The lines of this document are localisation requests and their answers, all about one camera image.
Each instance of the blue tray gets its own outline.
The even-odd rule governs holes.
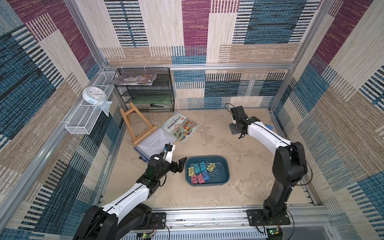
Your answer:
[[[192,184],[191,183],[191,177],[188,176],[188,168],[192,167],[195,163],[200,162],[207,162],[216,164],[215,170],[218,170],[218,174],[215,174],[214,176],[209,176],[210,179],[207,180],[204,184]],[[225,158],[220,156],[202,156],[202,157],[191,157],[187,160],[185,163],[185,179],[189,183],[189,185],[193,187],[198,186],[215,186],[215,185],[224,185],[229,181],[229,168],[228,168],[228,162]]]

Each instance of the book cover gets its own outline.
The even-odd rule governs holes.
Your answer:
[[[176,137],[182,143],[200,127],[195,121],[187,118],[179,112],[170,117],[161,128],[170,135]]]

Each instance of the blue tag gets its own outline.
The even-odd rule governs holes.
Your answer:
[[[267,128],[269,128],[270,130],[273,130],[273,126],[268,125],[268,124],[266,124],[265,126],[266,126]]]

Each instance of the clock face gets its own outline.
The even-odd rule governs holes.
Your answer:
[[[87,89],[87,95],[97,101],[103,100],[105,98],[104,91],[94,86]]]

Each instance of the wire mesh basket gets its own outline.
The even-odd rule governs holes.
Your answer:
[[[93,86],[104,91],[106,99],[109,98],[114,85],[108,84],[114,77],[115,72],[103,72],[99,75]],[[92,105],[85,100],[82,100],[76,111],[73,113],[65,128],[71,134],[90,134],[97,119],[100,116],[101,109],[97,105]]]
[[[131,108],[129,103],[134,103],[143,113],[174,112],[175,98],[169,68],[119,68],[114,78],[126,74],[157,74],[151,86],[115,85],[128,109]],[[167,102],[163,104],[166,107],[156,107],[157,102]]]

